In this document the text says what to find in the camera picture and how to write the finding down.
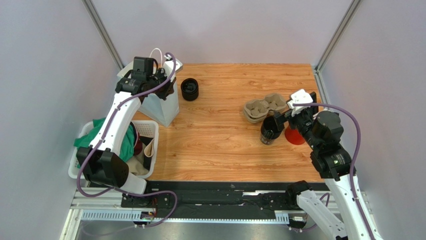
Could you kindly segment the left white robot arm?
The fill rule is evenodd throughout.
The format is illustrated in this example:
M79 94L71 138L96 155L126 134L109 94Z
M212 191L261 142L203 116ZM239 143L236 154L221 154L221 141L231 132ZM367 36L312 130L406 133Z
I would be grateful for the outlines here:
M80 180L106 186L121 193L147 197L147 181L131 173L129 166L120 158L123 139L136 111L149 94L166 99L173 92L176 73L182 64L170 52L165 53L165 62L159 66L152 57L135 57L132 69L118 81L113 104L105 121L87 147L77 149L80 165L77 174L77 189L85 197Z

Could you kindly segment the white paper bag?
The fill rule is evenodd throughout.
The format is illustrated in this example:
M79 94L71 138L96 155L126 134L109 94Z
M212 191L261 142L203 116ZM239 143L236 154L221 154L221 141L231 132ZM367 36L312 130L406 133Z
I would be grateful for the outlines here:
M156 94L151 93L144 99L138 109L139 112L165 127L168 127L172 123L180 111L176 74L183 69L183 64L178 59L176 60L176 64L176 71L173 75L173 93L168 95L166 100L160 99Z

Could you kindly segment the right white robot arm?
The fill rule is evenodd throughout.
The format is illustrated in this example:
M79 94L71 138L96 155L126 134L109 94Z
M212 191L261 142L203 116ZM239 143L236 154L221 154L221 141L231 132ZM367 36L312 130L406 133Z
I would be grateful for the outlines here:
M273 122L277 127L288 123L309 145L312 165L331 192L341 217L331 212L306 181L287 188L289 205L305 211L330 240L381 240L383 237L362 196L355 168L361 146L358 120L344 108L316 102L314 94L304 89L292 93L286 103L288 110L275 113ZM356 129L353 155L341 145L344 128L340 113L347 115Z

